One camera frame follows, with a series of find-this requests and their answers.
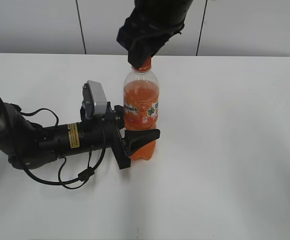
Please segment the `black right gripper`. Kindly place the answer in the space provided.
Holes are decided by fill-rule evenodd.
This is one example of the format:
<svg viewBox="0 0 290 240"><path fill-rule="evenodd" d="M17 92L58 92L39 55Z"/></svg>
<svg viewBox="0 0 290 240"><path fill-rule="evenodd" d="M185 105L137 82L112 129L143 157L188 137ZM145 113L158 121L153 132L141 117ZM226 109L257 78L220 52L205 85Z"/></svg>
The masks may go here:
<svg viewBox="0 0 290 240"><path fill-rule="evenodd" d="M117 42L128 50L128 62L140 68L171 37L180 34L192 3L191 0L136 0L117 35Z"/></svg>

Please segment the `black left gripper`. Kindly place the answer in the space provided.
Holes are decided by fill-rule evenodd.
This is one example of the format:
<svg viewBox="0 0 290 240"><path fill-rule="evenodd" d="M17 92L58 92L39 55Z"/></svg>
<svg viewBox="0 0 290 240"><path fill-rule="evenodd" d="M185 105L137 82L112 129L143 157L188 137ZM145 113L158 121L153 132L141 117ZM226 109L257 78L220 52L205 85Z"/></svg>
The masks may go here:
<svg viewBox="0 0 290 240"><path fill-rule="evenodd" d="M124 111L123 106L115 105L112 108L111 103L108 102L104 115L86 119L85 110L81 108L81 123L79 124L79 143L82 150L84 152L89 149L100 150L103 148L103 144L106 144L106 148L112 149L121 170L131 167L129 157L151 158L156 140L160 137L159 129L125 130L125 147L120 134L120 130L125 128Z"/></svg>

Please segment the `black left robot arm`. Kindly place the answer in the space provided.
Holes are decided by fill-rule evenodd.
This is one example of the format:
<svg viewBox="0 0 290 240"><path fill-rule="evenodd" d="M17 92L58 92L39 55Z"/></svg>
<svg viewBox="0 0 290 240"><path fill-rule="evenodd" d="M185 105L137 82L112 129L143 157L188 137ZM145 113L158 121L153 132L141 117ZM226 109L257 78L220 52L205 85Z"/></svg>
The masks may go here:
<svg viewBox="0 0 290 240"><path fill-rule="evenodd" d="M125 131L122 137L120 130L124 128L123 107L107 106L104 115L81 122L42 127L26 120L20 107L6 103L15 144L20 158L30 170L51 163L59 157L66 157L90 150L111 148L118 167L131 166L130 157L146 144L160 137L159 129L143 131Z"/></svg>

